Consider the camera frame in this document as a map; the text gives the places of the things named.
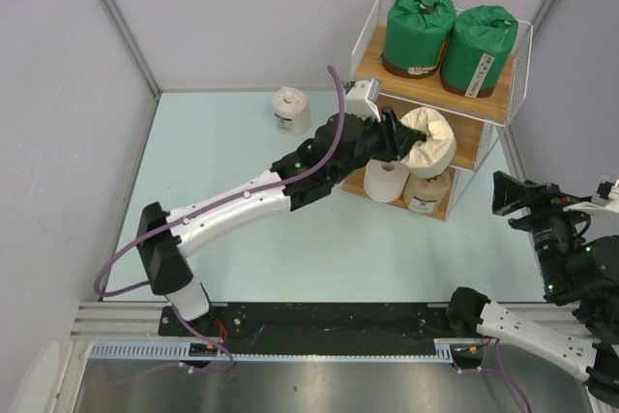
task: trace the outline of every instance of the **green bag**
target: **green bag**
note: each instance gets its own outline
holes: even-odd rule
[[[518,22],[503,7],[475,7],[459,15],[441,65],[445,90],[488,97],[516,42]]]
[[[451,0],[396,0],[387,18],[385,70],[413,78],[436,72],[455,20]]]

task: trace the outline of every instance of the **floor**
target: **floor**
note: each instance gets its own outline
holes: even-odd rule
[[[225,192],[293,151],[337,110],[334,92],[311,92],[312,129],[279,133],[270,92],[163,94],[121,244],[153,201],[180,207]],[[190,259],[215,301],[445,302],[471,286],[504,302],[542,301],[529,237],[490,213],[499,146],[444,222],[335,189],[293,214],[220,237]],[[109,289],[144,280],[136,251]],[[156,300],[148,288],[117,300]]]

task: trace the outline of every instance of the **toilet paper roll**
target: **toilet paper roll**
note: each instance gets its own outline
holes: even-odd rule
[[[456,154],[456,138],[445,117],[433,108],[420,106],[400,122],[427,135],[426,142],[417,142],[402,164],[420,178],[433,178],[445,171]]]
[[[310,128],[308,96],[299,89],[279,89],[273,96],[273,111],[276,124],[284,133],[302,134]]]
[[[408,169],[401,163],[370,160],[366,165],[364,189],[372,200],[389,203],[401,196],[406,179]]]
[[[449,170],[429,179],[411,173],[404,186],[402,197],[409,210],[428,215],[441,203],[451,185],[452,177]]]

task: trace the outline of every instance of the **wooden shelf board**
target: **wooden shelf board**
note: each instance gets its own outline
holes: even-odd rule
[[[451,189],[453,189],[455,185],[454,180],[456,178],[456,171],[453,168],[449,168],[449,169],[450,169],[450,174],[452,175]],[[359,195],[360,197],[369,198],[368,194],[366,193],[366,190],[364,189],[364,177],[365,176],[366,176],[366,168],[363,167],[361,169],[358,169],[357,171],[355,171],[354,173],[352,173],[350,176],[346,178],[341,189],[344,192]],[[447,207],[449,206],[449,198],[451,196],[451,189],[449,192],[445,194],[445,197],[443,197],[443,201],[436,208],[436,210],[434,210],[431,214],[428,215],[429,217],[433,217],[433,218],[436,218],[442,221],[447,218]],[[402,197],[394,200],[393,202],[390,202],[389,205],[402,208],[406,211],[410,211],[406,207],[406,204],[404,203],[404,199]]]
[[[406,79],[388,73],[382,66],[380,55],[385,43],[384,24],[376,26],[368,48],[357,68],[355,78],[376,76],[383,83],[382,92],[440,106],[499,124],[507,121],[510,108],[510,89],[514,55],[511,55],[490,97],[470,99],[443,89],[439,73],[424,79]]]
[[[379,107],[392,107],[398,118],[401,118],[409,111],[421,106],[418,103],[403,101],[384,95],[378,97],[377,104]],[[449,111],[441,111],[440,113],[452,127],[454,136],[456,137],[456,155],[452,161],[452,166],[471,170],[475,169],[475,160],[477,159],[480,140],[484,132],[484,122],[457,115]]]

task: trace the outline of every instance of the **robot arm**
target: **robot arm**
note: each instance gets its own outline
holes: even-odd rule
[[[446,316],[460,337],[479,334],[512,343],[569,373],[594,397],[619,406],[619,357],[611,345],[549,330],[467,287],[454,292]]]
[[[209,312],[208,294],[193,278],[187,258],[209,242],[260,219],[292,212],[329,195],[333,187],[371,159],[399,161],[424,133],[404,127],[390,108],[378,110],[380,81],[364,78],[346,86],[343,132],[334,155],[309,176],[299,176],[328,153],[336,136],[334,115],[296,151],[269,170],[230,192],[201,203],[165,212],[159,202],[142,211],[137,235],[173,221],[179,224],[137,246],[151,289],[165,296],[184,319]],[[193,217],[192,212],[206,209]]]
[[[532,234],[545,285],[544,298],[557,306],[580,302],[575,317],[593,339],[575,339],[512,313],[473,289],[460,287],[446,311],[461,337],[490,336],[542,357],[583,382],[596,398],[619,407],[619,236],[586,243],[590,215],[619,213],[619,182],[604,177],[590,198],[565,194],[554,184],[524,183],[494,173],[492,212],[508,215],[514,229]],[[585,226],[576,231],[576,227]]]

